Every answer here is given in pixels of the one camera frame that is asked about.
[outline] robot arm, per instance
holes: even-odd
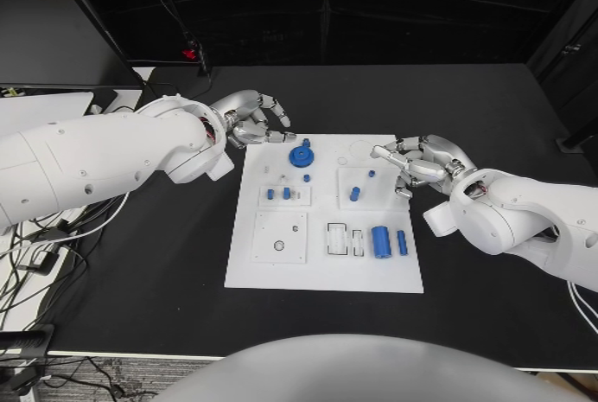
[[[266,119],[256,122],[267,105],[290,125],[274,101],[241,91],[208,106],[178,95],[137,112],[87,116],[2,136],[0,227],[136,190],[156,170],[175,183],[205,173],[217,180],[234,168],[227,135],[243,142],[238,147],[296,140],[293,133],[270,131]]]
[[[598,290],[598,189],[479,170],[439,136],[377,146],[374,156],[401,167],[398,195],[424,182],[450,196],[424,213],[437,236],[460,230],[486,253],[519,255],[550,274]],[[555,238],[542,234],[551,227]]]

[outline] dark background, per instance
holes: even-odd
[[[575,0],[173,0],[215,66],[527,62]],[[90,0],[129,59],[184,61],[159,0]]]

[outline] blue cylinder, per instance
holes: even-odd
[[[349,199],[352,200],[352,201],[358,201],[358,199],[359,199],[359,192],[361,192],[362,190],[359,189],[359,188],[354,188],[354,190],[352,190],[352,195],[349,196]]]
[[[408,255],[408,242],[405,240],[405,232],[397,232],[397,238],[400,239],[400,254]]]
[[[307,167],[315,162],[315,152],[310,145],[309,138],[305,138],[303,145],[290,151],[290,163],[296,167]]]
[[[378,259],[385,259],[392,256],[391,253],[391,239],[390,228],[374,227],[372,228],[372,241],[374,241],[374,255]]]

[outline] black table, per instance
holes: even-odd
[[[197,73],[161,68],[150,81],[192,96],[208,86]],[[524,65],[224,67],[199,100],[243,89],[280,100],[297,133],[434,133],[482,168],[597,183],[586,159],[555,146],[567,129]],[[421,214],[446,197],[431,188],[411,202],[426,294],[227,289],[244,150],[228,153],[235,170],[218,182],[202,176],[175,185],[159,172],[132,193],[57,314],[51,350],[227,356],[297,335],[362,333],[430,341],[514,367],[598,368],[598,337],[567,282],[522,258],[486,255],[459,233],[436,238]],[[598,294],[583,294],[598,307]]]

